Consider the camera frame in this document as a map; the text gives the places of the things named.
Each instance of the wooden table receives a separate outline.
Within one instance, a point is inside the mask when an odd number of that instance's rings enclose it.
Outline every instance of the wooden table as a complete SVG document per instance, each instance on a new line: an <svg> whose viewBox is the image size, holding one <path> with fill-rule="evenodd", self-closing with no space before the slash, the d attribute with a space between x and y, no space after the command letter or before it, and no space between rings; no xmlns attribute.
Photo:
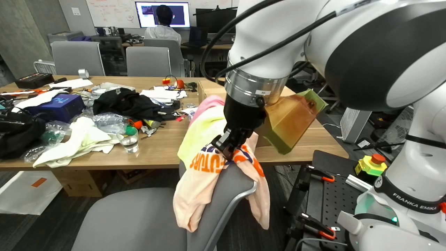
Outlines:
<svg viewBox="0 0 446 251"><path fill-rule="evenodd" d="M139 78L139 77L92 77L93 84L113 83L120 85L134 87L138 91L149 90L155 85L162 85L162 78ZM203 78L185 78L185 83L196 83L198 92L190 92L185 99L183 99L181 106L187 108L190 105L198 105L198 102L209 95L224 97L224 90L213 83ZM4 91L17 91L15 84L0 88ZM82 176L91 176L92 170L135 170L135 169L177 169L180 159L177 158L178 147L187 131L187 122L167 122L166 127L160 129L151 138L142 140L139 143L139 157L127 154L121 147L116 145L109 154L89 154L74 159L70 166L60 168L54 175L59 180L67 184L67 172L77 172ZM312 162L312 154L319 150L337 157L348 158L347 152L334 141L334 138L321 126L321 123L314 122L308 129L301 141L295 148L287 154L280 155L272 145L258 147L255 151L256 158L263 166L270 165L284 165L284 164L309 164ZM21 159L3 161L0 162L0 170L35 170L29 164Z"/></svg>

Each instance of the chair backrest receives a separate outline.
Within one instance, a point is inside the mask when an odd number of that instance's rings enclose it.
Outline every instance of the chair backrest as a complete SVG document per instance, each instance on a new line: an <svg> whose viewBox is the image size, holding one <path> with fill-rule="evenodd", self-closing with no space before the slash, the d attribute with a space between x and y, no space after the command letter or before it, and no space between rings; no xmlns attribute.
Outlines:
<svg viewBox="0 0 446 251"><path fill-rule="evenodd" d="M145 46L167 48L170 52L171 74L174 77L184 77L184 58L177 41L163 39L144 39Z"/></svg>
<svg viewBox="0 0 446 251"><path fill-rule="evenodd" d="M212 201L206 207L196 232L187 233L187 251L213 250L238 203L255 193L255 183L234 164L220 173Z"/></svg>
<svg viewBox="0 0 446 251"><path fill-rule="evenodd" d="M127 76L169 77L171 76L170 52L166 48L127 48Z"/></svg>
<svg viewBox="0 0 446 251"><path fill-rule="evenodd" d="M106 76L98 42L57 41L52 44L52 53L60 76L78 76L79 69L89 76Z"/></svg>

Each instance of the plastic bag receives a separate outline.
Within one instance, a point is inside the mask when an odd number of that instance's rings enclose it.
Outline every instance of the plastic bag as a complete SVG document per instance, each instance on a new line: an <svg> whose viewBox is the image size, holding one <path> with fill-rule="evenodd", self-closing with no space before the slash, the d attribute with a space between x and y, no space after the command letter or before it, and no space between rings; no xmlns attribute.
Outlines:
<svg viewBox="0 0 446 251"><path fill-rule="evenodd" d="M100 113L93 116L96 127L107 134L124 134L128 124L127 120L127 118L116 113Z"/></svg>
<svg viewBox="0 0 446 251"><path fill-rule="evenodd" d="M29 150L25 154L24 161L29 164L35 162L45 151L59 145L65 137L70 137L70 134L71 129L67 123L57 120L46 123L46 130L40 137L40 145Z"/></svg>

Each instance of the yellow cloth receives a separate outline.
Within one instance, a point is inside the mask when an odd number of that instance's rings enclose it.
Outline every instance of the yellow cloth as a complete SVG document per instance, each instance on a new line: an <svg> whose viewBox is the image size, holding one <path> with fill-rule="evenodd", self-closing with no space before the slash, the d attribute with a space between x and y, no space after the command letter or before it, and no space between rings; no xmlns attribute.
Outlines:
<svg viewBox="0 0 446 251"><path fill-rule="evenodd" d="M223 106L209 108L194 119L178 150L178 158L187 170L177 184L173 208L177 225L188 232L196 230L201 215L212 200L219 173L227 168L223 155L209 144L223 133L224 126ZM255 150L255 144L256 136L254 141L234 152L233 162L256 183L256 191L247 200L254 218L266 230L269 229L270 197L263 170L251 151Z"/></svg>

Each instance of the gray chair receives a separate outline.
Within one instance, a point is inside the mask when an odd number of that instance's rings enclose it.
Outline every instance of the gray chair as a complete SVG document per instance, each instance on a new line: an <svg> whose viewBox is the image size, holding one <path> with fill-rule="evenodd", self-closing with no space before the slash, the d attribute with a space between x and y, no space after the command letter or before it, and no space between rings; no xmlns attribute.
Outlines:
<svg viewBox="0 0 446 251"><path fill-rule="evenodd" d="M98 42L57 41L52 44L56 73L78 76L79 69L89 76L106 76Z"/></svg>
<svg viewBox="0 0 446 251"><path fill-rule="evenodd" d="M178 229L176 223L174 189L117 193L88 211L72 251L212 251L238 203L254 191L255 183L237 166L229 166L222 172L195 233Z"/></svg>
<svg viewBox="0 0 446 251"><path fill-rule="evenodd" d="M127 76L169 77L171 76L170 53L166 48L127 48Z"/></svg>
<svg viewBox="0 0 446 251"><path fill-rule="evenodd" d="M191 62L184 60L178 42L163 39L144 39L144 45L153 48L167 48L170 52L171 74L174 77L192 77L188 70L191 67Z"/></svg>

